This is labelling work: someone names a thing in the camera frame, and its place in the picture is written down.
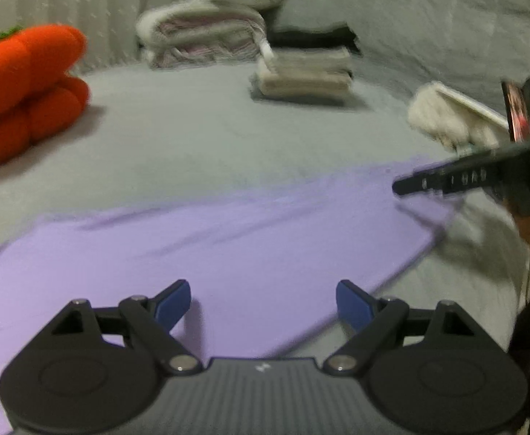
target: carrot plush toy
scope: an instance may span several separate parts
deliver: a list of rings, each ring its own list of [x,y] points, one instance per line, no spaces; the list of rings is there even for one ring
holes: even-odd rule
[[[87,84],[66,75],[86,37],[64,25],[0,36],[0,164],[71,126],[86,108]]]

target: purple cloth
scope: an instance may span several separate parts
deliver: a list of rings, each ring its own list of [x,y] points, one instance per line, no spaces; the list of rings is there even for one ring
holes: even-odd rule
[[[373,292],[444,231],[458,201],[391,191],[415,166],[41,221],[0,249],[0,372],[71,299],[114,306],[179,278],[193,305],[173,335],[197,356],[279,354],[336,319],[340,279]],[[0,433],[8,427],[0,407]]]

